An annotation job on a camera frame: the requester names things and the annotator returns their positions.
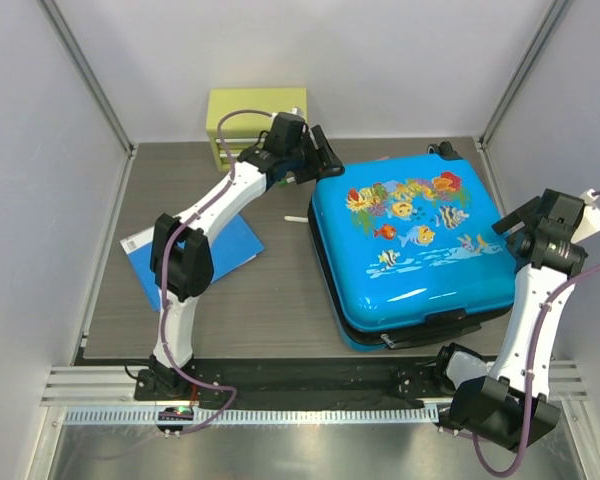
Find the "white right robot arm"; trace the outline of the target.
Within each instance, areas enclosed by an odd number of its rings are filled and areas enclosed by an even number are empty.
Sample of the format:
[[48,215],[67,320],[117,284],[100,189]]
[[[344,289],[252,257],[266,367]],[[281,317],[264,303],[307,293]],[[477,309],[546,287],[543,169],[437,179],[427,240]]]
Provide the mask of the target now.
[[493,224],[515,260],[514,304],[494,362],[456,343],[439,352],[431,383],[451,396],[440,426],[520,453],[551,432],[549,366],[573,279],[587,258],[582,240],[600,230],[595,196],[547,189]]

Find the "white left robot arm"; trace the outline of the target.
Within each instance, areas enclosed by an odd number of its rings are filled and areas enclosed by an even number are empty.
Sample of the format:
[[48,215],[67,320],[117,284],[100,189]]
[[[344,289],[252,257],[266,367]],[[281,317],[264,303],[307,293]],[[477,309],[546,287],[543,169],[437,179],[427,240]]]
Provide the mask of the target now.
[[321,126],[309,126],[290,112],[270,119],[254,144],[228,158],[228,173],[201,200],[179,216],[161,215],[154,224],[150,269],[159,289],[160,319],[149,369],[170,399],[191,391],[192,375],[184,367],[193,357],[195,311],[214,274],[211,248],[218,234],[286,177],[302,184],[344,171]]

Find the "blue white box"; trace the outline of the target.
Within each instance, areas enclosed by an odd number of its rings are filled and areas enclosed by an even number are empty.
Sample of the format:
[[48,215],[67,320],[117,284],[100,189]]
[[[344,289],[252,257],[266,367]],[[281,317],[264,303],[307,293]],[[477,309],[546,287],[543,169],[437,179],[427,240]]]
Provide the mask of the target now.
[[[160,310],[160,294],[150,269],[153,230],[145,229],[120,241],[154,312]],[[217,235],[211,246],[214,265],[212,282],[220,280],[256,258],[264,246],[250,226],[236,215]]]

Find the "blue suitcase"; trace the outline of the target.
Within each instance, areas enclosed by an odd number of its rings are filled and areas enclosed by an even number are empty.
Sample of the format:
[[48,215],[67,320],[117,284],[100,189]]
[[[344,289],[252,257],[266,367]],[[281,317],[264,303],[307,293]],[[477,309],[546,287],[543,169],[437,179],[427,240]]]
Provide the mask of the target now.
[[362,352],[415,348],[508,313],[514,261],[498,219],[449,142],[320,179],[308,220],[343,341]]

